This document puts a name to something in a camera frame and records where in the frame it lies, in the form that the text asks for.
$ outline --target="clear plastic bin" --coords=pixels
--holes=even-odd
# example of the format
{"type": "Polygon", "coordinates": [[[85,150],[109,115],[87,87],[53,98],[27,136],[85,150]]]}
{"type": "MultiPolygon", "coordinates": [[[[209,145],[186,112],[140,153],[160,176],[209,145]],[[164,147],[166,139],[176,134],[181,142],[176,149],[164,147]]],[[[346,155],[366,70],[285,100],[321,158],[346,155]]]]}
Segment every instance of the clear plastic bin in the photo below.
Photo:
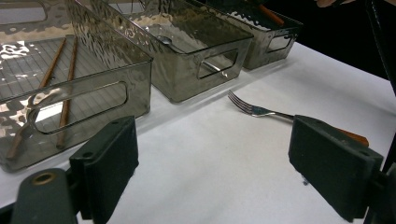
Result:
{"type": "Polygon", "coordinates": [[[284,22],[279,26],[263,14],[258,5],[253,4],[254,1],[225,5],[219,0],[207,0],[207,6],[187,1],[254,35],[244,61],[244,67],[248,70],[287,58],[303,28],[302,23],[273,12],[284,22]]]}
{"type": "Polygon", "coordinates": [[[183,0],[91,0],[91,7],[154,58],[152,84],[173,103],[238,77],[252,38],[183,0]]]}
{"type": "Polygon", "coordinates": [[[0,21],[4,170],[61,153],[114,119],[149,112],[152,58],[87,8],[73,0],[23,0],[0,1],[0,10],[15,16],[0,21]],[[25,11],[41,17],[22,21],[25,11]]]}

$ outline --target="white table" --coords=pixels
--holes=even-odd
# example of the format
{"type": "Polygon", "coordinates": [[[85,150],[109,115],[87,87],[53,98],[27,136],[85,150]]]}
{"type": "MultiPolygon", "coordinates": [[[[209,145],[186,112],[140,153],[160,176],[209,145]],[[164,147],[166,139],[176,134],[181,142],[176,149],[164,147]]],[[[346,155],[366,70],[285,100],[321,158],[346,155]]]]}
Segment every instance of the white table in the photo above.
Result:
{"type": "MultiPolygon", "coordinates": [[[[140,165],[109,223],[347,223],[290,164],[291,123],[243,114],[228,90],[366,136],[384,157],[396,132],[388,81],[298,43],[288,59],[179,105],[153,88],[151,111],[137,120],[140,165]]],[[[14,202],[26,176],[66,169],[76,149],[16,175],[0,171],[0,206],[14,202]]]]}

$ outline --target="fork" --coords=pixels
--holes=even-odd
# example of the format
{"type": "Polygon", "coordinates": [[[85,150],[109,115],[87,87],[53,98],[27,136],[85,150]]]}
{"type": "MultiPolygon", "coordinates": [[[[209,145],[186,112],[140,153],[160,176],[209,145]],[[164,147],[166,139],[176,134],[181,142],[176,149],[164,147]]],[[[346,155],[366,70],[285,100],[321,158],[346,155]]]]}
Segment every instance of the fork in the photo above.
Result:
{"type": "MultiPolygon", "coordinates": [[[[261,106],[250,105],[250,104],[246,103],[245,101],[241,100],[235,94],[233,94],[232,91],[228,92],[228,98],[230,98],[230,100],[236,106],[238,106],[243,112],[245,112],[246,114],[248,114],[248,115],[250,115],[252,117],[259,118],[259,117],[264,117],[264,116],[268,116],[268,115],[275,115],[275,116],[279,116],[279,117],[282,117],[282,118],[285,118],[285,119],[294,120],[294,116],[293,115],[276,112],[276,111],[269,110],[269,109],[266,109],[266,108],[261,107],[261,106]]],[[[364,136],[361,136],[361,135],[358,135],[358,134],[355,134],[355,133],[350,133],[348,131],[345,131],[345,130],[342,130],[342,129],[338,129],[338,128],[335,128],[335,129],[340,131],[341,133],[344,133],[347,136],[355,139],[356,141],[362,143],[364,146],[366,146],[366,147],[369,146],[369,142],[368,142],[367,138],[365,138],[364,136]]]]}
{"type": "Polygon", "coordinates": [[[260,107],[260,106],[256,106],[256,105],[250,105],[250,104],[246,103],[245,101],[239,99],[239,97],[237,97],[235,94],[233,94],[232,91],[228,92],[228,98],[230,98],[230,100],[236,106],[238,106],[242,111],[249,114],[250,116],[259,118],[259,117],[264,117],[264,116],[268,116],[268,115],[276,115],[276,116],[279,116],[279,117],[282,117],[285,119],[294,120],[293,115],[276,112],[276,111],[269,110],[264,107],[260,107]]]}

